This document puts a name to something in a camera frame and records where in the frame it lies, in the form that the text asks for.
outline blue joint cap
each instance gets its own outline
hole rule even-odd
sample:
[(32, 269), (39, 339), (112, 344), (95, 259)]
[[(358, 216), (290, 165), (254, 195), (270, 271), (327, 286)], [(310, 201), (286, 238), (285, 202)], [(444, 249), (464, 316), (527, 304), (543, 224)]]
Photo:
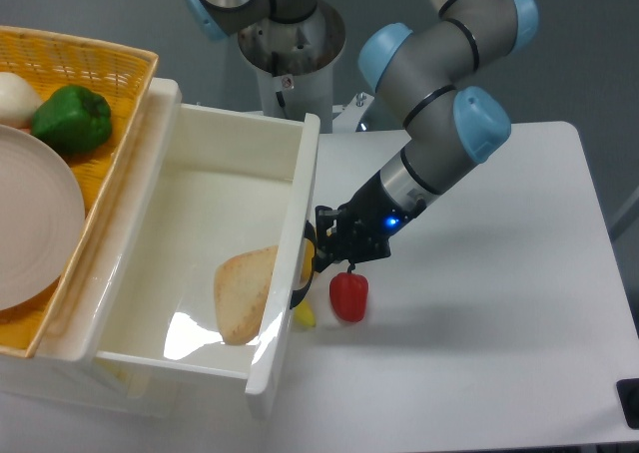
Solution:
[(189, 6), (189, 10), (194, 15), (200, 27), (204, 30), (205, 34), (212, 41), (223, 41), (229, 36), (226, 32), (222, 30), (222, 28), (218, 25), (216, 21), (213, 20), (211, 14), (207, 11), (207, 9), (202, 5), (201, 0), (186, 0), (187, 5)]
[(527, 45), (539, 28), (539, 10), (535, 0), (513, 0), (517, 9), (517, 39), (512, 52)]
[(403, 24), (390, 24), (379, 29), (361, 48), (357, 66), (375, 92), (392, 56), (410, 34), (412, 31)]
[(508, 114), (483, 89), (469, 87), (459, 92), (452, 113), (459, 139), (477, 164), (486, 162), (510, 137)]

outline blue light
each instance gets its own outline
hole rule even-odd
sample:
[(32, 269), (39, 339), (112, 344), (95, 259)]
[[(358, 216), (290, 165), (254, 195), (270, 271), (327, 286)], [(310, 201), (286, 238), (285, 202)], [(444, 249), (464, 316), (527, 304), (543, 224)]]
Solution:
[(388, 218), (386, 218), (386, 220), (384, 221), (384, 224), (385, 224), (388, 228), (394, 228), (394, 227), (397, 227), (397, 225), (399, 225), (399, 219), (396, 219), (395, 217), (388, 217)]

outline white table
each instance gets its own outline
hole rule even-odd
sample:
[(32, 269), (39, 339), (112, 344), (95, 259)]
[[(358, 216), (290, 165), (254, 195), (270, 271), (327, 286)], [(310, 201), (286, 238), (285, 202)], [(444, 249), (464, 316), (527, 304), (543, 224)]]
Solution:
[[(323, 135), (314, 205), (337, 206), (404, 132)], [(0, 451), (352, 452), (637, 441), (615, 383), (639, 376), (639, 341), (575, 130), (518, 125), (485, 165), (361, 264), (361, 324), (327, 285), (319, 325), (289, 341), (269, 422), (234, 392), (185, 386), (152, 419), (0, 396)]]

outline green bell pepper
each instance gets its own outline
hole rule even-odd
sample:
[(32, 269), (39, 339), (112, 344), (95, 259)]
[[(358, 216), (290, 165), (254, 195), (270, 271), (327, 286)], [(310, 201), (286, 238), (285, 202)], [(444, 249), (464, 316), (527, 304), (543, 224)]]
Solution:
[(109, 140), (111, 131), (106, 99), (75, 85), (54, 92), (31, 120), (31, 134), (62, 155), (93, 151)]

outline yellow basket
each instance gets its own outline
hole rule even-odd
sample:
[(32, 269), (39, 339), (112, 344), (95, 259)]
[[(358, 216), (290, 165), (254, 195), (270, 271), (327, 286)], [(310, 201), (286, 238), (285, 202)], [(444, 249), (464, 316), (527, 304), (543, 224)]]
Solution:
[(76, 84), (105, 97), (113, 133), (95, 152), (65, 158), (84, 197), (86, 220), (80, 241), (60, 277), (31, 300), (0, 311), (0, 354), (29, 358), (68, 289), (91, 230), (101, 213), (114, 173), (126, 166), (133, 124), (158, 65), (158, 55), (109, 42), (32, 29), (0, 26), (0, 72), (25, 79), (47, 100)]

